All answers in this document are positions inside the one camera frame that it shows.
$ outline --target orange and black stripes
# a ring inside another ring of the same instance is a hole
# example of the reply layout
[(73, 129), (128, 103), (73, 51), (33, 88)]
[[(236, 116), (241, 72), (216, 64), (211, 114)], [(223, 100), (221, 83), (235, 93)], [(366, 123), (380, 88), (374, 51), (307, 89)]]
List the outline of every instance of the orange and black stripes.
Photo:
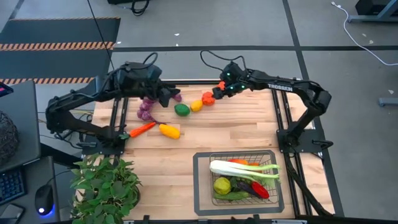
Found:
[[(96, 19), (120, 19), (120, 17), (95, 17)], [(48, 18), (48, 19), (29, 19), (29, 18), (20, 18), (20, 19), (10, 19), (10, 21), (45, 21), (45, 20), (75, 20), (75, 19), (93, 19), (92, 17), (76, 17), (76, 18)]]
[(16, 50), (113, 50), (113, 42), (68, 42), (36, 44), (0, 44), (0, 51)]
[(27, 80), (33, 80), (36, 84), (72, 84), (88, 83), (94, 78), (0, 78), (0, 82), (7, 85), (22, 83)]

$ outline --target computer mouse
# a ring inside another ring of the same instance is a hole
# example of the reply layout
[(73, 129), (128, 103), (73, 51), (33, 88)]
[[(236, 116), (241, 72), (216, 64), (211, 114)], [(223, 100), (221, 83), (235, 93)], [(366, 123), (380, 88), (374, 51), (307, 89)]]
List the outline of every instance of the computer mouse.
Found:
[(43, 185), (36, 191), (35, 207), (39, 215), (46, 215), (51, 212), (54, 200), (52, 197), (52, 187)]

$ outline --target blue light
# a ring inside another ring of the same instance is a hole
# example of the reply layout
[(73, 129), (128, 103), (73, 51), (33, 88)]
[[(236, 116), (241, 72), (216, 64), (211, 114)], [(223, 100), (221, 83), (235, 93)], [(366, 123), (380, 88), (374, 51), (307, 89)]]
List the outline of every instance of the blue light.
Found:
[(46, 214), (46, 215), (40, 215), (40, 217), (41, 217), (41, 218), (50, 218), (50, 217), (52, 217), (52, 216), (54, 215), (54, 213), (55, 213), (55, 204), (52, 205), (52, 208), (51, 208), (50, 213), (48, 213), (48, 214)]

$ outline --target black mat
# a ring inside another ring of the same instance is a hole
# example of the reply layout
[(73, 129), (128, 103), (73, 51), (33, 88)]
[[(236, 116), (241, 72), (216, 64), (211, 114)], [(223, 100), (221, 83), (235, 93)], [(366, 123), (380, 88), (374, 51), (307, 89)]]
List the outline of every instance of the black mat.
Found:
[[(98, 19), (98, 24), (106, 45), (112, 46), (118, 35), (120, 19)], [(15, 83), (24, 78), (88, 78), (107, 73), (110, 61), (106, 50), (66, 47), (40, 50), (34, 47), (37, 43), (60, 46), (62, 43), (83, 45), (94, 42), (99, 44), (101, 36), (93, 19), (11, 20), (0, 36), (0, 79)], [(29, 44), (29, 49), (7, 49), (10, 44)]]

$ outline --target yellow bell pepper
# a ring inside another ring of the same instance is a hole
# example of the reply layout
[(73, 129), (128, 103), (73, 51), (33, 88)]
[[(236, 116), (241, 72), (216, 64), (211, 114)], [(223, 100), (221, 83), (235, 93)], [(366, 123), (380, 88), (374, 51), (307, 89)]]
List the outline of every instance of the yellow bell pepper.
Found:
[(194, 102), (191, 103), (191, 110), (193, 112), (200, 111), (202, 107), (203, 107), (202, 100), (195, 100)]
[(180, 138), (180, 131), (177, 128), (173, 127), (173, 126), (166, 125), (166, 124), (161, 124), (161, 125), (159, 125), (159, 129), (160, 129), (160, 132), (164, 136), (167, 136), (167, 137), (172, 138), (172, 139), (179, 139)]

